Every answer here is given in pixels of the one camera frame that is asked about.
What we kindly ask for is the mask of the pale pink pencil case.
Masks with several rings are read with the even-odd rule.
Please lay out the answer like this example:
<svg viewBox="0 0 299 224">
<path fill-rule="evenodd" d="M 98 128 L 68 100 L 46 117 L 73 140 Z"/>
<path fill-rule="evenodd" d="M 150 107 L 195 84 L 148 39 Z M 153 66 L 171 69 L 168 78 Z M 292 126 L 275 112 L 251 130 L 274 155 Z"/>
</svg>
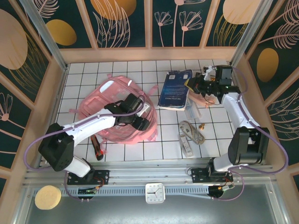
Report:
<svg viewBox="0 0 299 224">
<path fill-rule="evenodd" d="M 189 90 L 188 98 L 194 101 L 199 106 L 208 108 L 212 105 L 219 105 L 218 99 L 214 95 L 205 95 L 204 97 L 201 94 L 196 94 L 193 91 Z"/>
</svg>

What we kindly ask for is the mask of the dark blue book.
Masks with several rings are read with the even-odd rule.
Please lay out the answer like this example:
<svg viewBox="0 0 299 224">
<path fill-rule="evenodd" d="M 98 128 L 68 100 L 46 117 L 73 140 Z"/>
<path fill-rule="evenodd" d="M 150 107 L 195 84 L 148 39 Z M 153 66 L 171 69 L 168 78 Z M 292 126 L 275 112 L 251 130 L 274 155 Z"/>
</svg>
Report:
<svg viewBox="0 0 299 224">
<path fill-rule="evenodd" d="M 192 78 L 192 70 L 167 72 L 158 102 L 159 109 L 184 111 L 189 88 L 185 82 Z"/>
</svg>

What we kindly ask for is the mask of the pink backpack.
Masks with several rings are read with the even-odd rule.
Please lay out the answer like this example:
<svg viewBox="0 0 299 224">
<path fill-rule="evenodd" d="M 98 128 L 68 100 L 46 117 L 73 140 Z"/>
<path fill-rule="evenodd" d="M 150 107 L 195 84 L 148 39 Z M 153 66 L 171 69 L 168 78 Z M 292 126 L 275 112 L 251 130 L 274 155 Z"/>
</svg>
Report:
<svg viewBox="0 0 299 224">
<path fill-rule="evenodd" d="M 78 114 L 78 119 L 82 120 L 103 109 L 107 104 L 114 103 L 119 100 L 125 100 L 132 93 L 136 97 L 142 95 L 145 98 L 145 103 L 150 105 L 150 109 L 141 117 L 149 121 L 149 126 L 145 131 L 138 131 L 131 125 L 114 126 L 96 133 L 103 139 L 103 143 L 111 141 L 121 144 L 136 144 L 144 140 L 155 141 L 157 138 L 157 112 L 155 106 L 150 100 L 158 89 L 158 86 L 152 86 L 145 93 L 131 79 L 125 76 L 109 77 L 107 81 L 102 83 L 96 90 L 91 92 L 82 102 L 78 109 L 70 109 L 69 113 Z"/>
</svg>

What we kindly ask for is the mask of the long clear blister pack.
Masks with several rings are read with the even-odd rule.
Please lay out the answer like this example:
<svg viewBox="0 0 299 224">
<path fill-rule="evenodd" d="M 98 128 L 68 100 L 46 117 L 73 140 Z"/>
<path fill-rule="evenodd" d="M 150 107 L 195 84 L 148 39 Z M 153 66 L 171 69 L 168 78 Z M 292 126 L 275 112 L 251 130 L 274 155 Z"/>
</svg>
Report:
<svg viewBox="0 0 299 224">
<path fill-rule="evenodd" d="M 179 134 L 179 142 L 180 142 L 180 147 L 181 150 L 183 152 L 183 154 L 185 155 L 186 158 L 190 158 L 193 156 L 193 152 L 190 148 L 187 136 L 183 133 Z"/>
</svg>

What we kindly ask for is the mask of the clear packaged ruler set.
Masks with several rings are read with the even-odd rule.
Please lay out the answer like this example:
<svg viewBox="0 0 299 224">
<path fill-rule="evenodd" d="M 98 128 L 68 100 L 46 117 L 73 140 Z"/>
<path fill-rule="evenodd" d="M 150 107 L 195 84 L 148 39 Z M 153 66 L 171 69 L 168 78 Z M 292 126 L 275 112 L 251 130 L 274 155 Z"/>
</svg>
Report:
<svg viewBox="0 0 299 224">
<path fill-rule="evenodd" d="M 202 118 L 202 115 L 198 110 L 196 103 L 189 98 L 186 101 L 185 115 L 188 120 Z"/>
</svg>

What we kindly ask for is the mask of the orange and black utility knife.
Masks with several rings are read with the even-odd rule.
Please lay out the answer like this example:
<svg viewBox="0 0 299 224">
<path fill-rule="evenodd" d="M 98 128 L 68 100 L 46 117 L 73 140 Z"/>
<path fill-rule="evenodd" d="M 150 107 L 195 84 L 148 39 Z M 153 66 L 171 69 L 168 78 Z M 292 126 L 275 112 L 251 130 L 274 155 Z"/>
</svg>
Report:
<svg viewBox="0 0 299 224">
<path fill-rule="evenodd" d="M 97 161 L 100 161 L 104 158 L 104 152 L 102 150 L 103 148 L 103 142 L 99 143 L 98 138 L 96 135 L 92 135 L 90 137 L 93 148 L 94 148 L 94 153 Z"/>
</svg>

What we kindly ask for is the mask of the white square clock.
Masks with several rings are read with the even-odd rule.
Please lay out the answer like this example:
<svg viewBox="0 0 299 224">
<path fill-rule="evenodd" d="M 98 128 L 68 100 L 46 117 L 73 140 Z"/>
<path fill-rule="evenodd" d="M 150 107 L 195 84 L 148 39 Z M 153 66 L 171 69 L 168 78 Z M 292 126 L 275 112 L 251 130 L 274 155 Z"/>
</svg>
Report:
<svg viewBox="0 0 299 224">
<path fill-rule="evenodd" d="M 145 201 L 148 204 L 165 201 L 165 186 L 162 183 L 147 183 L 145 185 Z"/>
</svg>

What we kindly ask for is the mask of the grey metal panel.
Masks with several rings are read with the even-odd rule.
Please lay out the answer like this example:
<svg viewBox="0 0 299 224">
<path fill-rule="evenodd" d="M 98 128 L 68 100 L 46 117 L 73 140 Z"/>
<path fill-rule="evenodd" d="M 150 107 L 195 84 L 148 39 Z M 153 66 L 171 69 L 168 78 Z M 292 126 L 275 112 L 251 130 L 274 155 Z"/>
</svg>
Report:
<svg viewBox="0 0 299 224">
<path fill-rule="evenodd" d="M 247 184 L 227 191 L 228 201 L 167 196 L 148 204 L 144 196 L 96 196 L 80 203 L 62 196 L 51 210 L 35 205 L 28 189 L 13 224 L 291 224 L 281 197 L 268 184 Z"/>
</svg>

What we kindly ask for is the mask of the round wooden disc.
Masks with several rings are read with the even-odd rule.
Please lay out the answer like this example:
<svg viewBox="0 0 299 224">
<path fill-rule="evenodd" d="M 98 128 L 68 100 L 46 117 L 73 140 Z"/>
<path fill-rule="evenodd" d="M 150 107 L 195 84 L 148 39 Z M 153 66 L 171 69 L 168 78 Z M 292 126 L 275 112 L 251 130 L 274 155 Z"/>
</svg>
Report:
<svg viewBox="0 0 299 224">
<path fill-rule="evenodd" d="M 59 204 L 61 197 L 62 194 L 59 188 L 47 185 L 37 192 L 35 196 L 35 205 L 41 210 L 50 210 Z"/>
</svg>

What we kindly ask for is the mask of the aluminium mounting rail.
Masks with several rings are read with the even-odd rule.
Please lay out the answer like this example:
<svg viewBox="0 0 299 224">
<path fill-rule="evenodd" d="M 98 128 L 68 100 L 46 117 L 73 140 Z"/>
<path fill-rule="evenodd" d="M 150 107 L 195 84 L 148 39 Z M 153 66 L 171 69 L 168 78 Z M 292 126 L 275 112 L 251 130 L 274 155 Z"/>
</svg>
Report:
<svg viewBox="0 0 299 224">
<path fill-rule="evenodd" d="M 161 182 L 165 185 L 192 184 L 191 168 L 203 167 L 203 164 L 188 164 L 179 160 L 178 164 L 164 161 L 154 164 L 154 161 L 107 162 L 95 164 L 94 169 L 109 171 L 109 185 L 141 186 L 147 183 Z M 41 172 L 27 171 L 23 186 L 42 187 L 44 185 L 61 186 L 64 183 L 65 172 L 53 169 Z"/>
</svg>

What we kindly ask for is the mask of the aluminium frame post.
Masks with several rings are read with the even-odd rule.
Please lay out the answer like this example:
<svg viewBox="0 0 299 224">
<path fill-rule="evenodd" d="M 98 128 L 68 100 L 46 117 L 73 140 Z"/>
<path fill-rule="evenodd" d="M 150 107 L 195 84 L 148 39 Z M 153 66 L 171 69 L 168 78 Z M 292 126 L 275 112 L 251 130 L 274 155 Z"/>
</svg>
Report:
<svg viewBox="0 0 299 224">
<path fill-rule="evenodd" d="M 250 41 L 252 40 L 254 34 L 256 33 L 257 29 L 260 27 L 264 17 L 268 13 L 273 0 L 261 0 L 251 21 L 249 22 L 248 26 L 243 33 L 240 42 L 237 45 L 236 51 L 230 61 L 230 65 L 236 67 L 239 63 L 241 57 L 243 56 L 246 48 L 248 47 Z"/>
<path fill-rule="evenodd" d="M 22 4 L 25 12 L 28 14 L 29 18 L 33 22 L 34 26 L 39 31 L 41 37 L 45 41 L 48 49 L 54 56 L 55 60 L 57 61 L 60 68 L 64 71 L 67 69 L 67 63 L 63 59 L 62 54 L 60 53 L 60 50 L 57 46 L 57 44 L 54 42 L 54 39 L 52 38 L 48 28 L 46 27 L 46 24 L 44 23 L 43 19 L 39 15 L 34 3 L 32 0 L 19 0 L 19 2 Z"/>
</svg>

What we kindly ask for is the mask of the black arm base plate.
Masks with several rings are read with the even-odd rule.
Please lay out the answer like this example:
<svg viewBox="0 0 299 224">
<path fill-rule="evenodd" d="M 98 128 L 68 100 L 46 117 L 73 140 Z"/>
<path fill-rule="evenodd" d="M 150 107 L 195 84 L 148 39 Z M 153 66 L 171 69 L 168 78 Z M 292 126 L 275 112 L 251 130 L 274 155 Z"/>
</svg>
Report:
<svg viewBox="0 0 299 224">
<path fill-rule="evenodd" d="M 214 184 L 234 181 L 228 172 L 216 172 L 210 168 L 192 168 L 191 177 L 193 183 Z"/>
<path fill-rule="evenodd" d="M 91 170 L 84 177 L 78 177 L 73 173 L 68 174 L 68 185 L 107 185 L 109 182 L 109 170 Z"/>
</svg>

